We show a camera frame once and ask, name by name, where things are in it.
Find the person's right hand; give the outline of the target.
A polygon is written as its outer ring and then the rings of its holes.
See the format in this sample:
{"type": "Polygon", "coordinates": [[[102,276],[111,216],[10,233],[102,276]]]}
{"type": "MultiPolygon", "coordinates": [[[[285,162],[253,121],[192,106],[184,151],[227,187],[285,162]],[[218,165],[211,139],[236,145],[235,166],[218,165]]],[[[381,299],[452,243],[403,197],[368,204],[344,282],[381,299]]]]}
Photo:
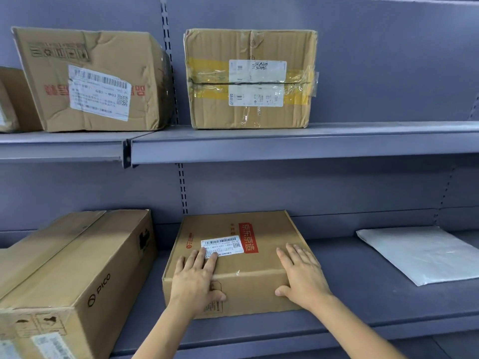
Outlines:
{"type": "Polygon", "coordinates": [[[332,297],[332,292],[329,289],[328,283],[323,271],[317,272],[314,266],[311,265],[308,253],[310,251],[301,248],[298,245],[296,250],[302,257],[302,266],[299,268],[286,268],[286,259],[289,258],[288,251],[278,247],[276,249],[277,256],[286,272],[288,284],[282,286],[289,286],[296,291],[294,298],[287,298],[294,304],[301,308],[317,315],[320,312],[322,304],[332,297]]]}

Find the white plastic mailer bag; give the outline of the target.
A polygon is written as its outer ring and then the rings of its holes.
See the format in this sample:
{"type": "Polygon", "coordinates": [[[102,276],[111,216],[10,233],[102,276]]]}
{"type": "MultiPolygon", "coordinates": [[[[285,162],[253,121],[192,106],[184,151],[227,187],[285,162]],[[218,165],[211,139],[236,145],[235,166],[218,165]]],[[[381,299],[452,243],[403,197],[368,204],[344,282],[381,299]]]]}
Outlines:
{"type": "Polygon", "coordinates": [[[479,278],[479,248],[437,226],[361,229],[356,235],[418,287],[479,278]]]}

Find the slotted grey shelf upright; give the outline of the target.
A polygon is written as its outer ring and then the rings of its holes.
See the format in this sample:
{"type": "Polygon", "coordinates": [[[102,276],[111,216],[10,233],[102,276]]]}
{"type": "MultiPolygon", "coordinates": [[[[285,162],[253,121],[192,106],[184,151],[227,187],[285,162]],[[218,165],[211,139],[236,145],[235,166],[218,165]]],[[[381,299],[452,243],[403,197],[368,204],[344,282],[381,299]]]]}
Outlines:
{"type": "MultiPolygon", "coordinates": [[[[174,80],[174,70],[173,70],[173,57],[172,57],[172,50],[171,50],[171,37],[170,37],[170,24],[169,24],[169,14],[167,10],[167,0],[160,0],[161,5],[161,19],[162,19],[162,28],[163,28],[163,35],[164,35],[164,44],[165,50],[170,60],[170,69],[171,69],[171,83],[173,87],[173,115],[171,119],[171,125],[174,128],[180,126],[180,119],[178,113],[178,106],[177,106],[177,97],[176,97],[176,89],[175,89],[175,80],[174,80]]],[[[184,176],[184,166],[183,163],[176,163],[179,173],[179,186],[181,191],[181,203],[182,203],[182,213],[183,216],[188,215],[188,204],[187,204],[187,195],[186,195],[186,182],[184,176]]]]}
{"type": "MultiPolygon", "coordinates": [[[[477,92],[477,94],[474,98],[472,106],[471,106],[471,108],[468,112],[467,118],[465,119],[466,122],[471,122],[473,120],[474,113],[476,111],[477,105],[479,105],[479,92],[477,92]]],[[[440,203],[439,203],[438,207],[436,208],[436,210],[434,212],[434,216],[433,216],[433,225],[435,225],[435,226],[439,225],[440,214],[441,214],[442,209],[444,208],[445,200],[446,200],[448,191],[450,189],[451,181],[453,179],[453,175],[454,175],[454,172],[455,172],[456,168],[457,168],[457,164],[454,163],[454,164],[451,165],[451,167],[449,169],[448,177],[447,177],[447,180],[446,180],[446,185],[445,185],[445,189],[444,189],[442,198],[441,198],[440,203]]]]}

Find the person's left hand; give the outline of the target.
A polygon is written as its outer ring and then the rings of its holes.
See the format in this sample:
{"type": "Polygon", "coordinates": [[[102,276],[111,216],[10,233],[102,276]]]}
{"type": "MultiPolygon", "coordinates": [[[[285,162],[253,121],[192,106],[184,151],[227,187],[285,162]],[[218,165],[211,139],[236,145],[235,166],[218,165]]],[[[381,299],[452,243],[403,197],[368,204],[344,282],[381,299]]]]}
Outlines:
{"type": "Polygon", "coordinates": [[[184,276],[175,276],[174,271],[168,303],[191,308],[195,311],[194,318],[211,303],[210,291],[217,290],[211,289],[211,282],[219,255],[217,252],[212,253],[208,258],[208,274],[202,274],[197,268],[198,252],[194,250],[185,258],[184,276]]]}

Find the red-printed cardboard box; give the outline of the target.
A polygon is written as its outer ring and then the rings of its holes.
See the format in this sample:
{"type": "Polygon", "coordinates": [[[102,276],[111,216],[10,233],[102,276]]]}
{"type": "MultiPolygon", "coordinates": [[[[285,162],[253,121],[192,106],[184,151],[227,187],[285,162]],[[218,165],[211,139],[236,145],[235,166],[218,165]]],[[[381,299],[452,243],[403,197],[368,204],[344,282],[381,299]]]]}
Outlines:
{"type": "Polygon", "coordinates": [[[276,254],[285,244],[311,252],[287,211],[263,211],[186,216],[162,277],[165,304],[178,258],[206,249],[206,259],[219,254],[211,289],[222,291],[227,300],[212,302],[197,319],[300,310],[285,297],[274,294],[288,285],[286,272],[276,254]]]}

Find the crumpled cardboard box white label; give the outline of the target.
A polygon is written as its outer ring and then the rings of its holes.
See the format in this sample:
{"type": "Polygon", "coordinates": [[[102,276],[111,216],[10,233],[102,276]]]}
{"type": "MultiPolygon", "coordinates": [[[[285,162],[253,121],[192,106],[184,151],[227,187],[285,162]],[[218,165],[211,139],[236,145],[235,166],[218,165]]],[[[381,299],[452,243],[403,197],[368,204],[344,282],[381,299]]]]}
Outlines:
{"type": "Polygon", "coordinates": [[[170,57],[150,33],[11,31],[45,132],[154,132],[170,124],[170,57]]]}

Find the large long cardboard box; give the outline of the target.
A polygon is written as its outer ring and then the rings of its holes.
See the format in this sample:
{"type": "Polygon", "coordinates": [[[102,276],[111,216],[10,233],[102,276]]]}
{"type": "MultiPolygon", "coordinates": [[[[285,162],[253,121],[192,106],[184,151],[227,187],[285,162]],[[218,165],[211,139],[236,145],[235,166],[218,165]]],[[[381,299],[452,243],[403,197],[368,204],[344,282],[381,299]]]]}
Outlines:
{"type": "Polygon", "coordinates": [[[72,212],[0,249],[0,359],[109,359],[156,256],[150,210],[72,212]]]}

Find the person's left forearm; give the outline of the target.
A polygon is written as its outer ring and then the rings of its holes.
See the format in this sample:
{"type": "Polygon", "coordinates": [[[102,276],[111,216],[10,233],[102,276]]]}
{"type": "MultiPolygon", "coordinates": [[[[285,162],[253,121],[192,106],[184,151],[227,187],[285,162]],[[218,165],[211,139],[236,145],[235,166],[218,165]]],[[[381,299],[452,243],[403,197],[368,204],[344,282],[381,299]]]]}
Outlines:
{"type": "Polygon", "coordinates": [[[169,304],[131,359],[173,359],[195,311],[169,304]]]}

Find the yellow-taped cardboard box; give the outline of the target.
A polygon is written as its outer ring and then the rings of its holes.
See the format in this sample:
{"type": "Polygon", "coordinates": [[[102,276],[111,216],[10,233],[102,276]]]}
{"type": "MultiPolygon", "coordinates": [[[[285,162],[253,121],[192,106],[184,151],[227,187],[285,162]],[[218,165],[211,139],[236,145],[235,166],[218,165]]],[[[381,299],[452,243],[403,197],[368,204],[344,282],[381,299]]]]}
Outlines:
{"type": "Polygon", "coordinates": [[[183,45],[194,129],[308,126],[317,31],[188,29],[183,45]]]}

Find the small plain cardboard box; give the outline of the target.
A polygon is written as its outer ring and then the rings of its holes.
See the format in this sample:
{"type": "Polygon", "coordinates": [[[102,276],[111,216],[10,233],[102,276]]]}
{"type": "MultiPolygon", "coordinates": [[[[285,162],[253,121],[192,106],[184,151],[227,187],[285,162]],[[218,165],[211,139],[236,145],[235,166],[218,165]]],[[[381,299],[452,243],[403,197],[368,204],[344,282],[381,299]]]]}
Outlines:
{"type": "Polygon", "coordinates": [[[0,66],[0,80],[15,111],[19,123],[18,131],[43,131],[24,71],[18,68],[0,66]]]}

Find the person's right forearm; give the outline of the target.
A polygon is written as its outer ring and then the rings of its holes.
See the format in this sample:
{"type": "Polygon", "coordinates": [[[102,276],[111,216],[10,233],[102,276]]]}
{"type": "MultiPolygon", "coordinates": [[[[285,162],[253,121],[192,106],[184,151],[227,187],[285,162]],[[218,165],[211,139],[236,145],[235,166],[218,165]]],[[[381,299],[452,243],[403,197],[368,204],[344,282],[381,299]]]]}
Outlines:
{"type": "Polygon", "coordinates": [[[333,295],[320,296],[311,312],[350,359],[407,359],[333,295]]]}

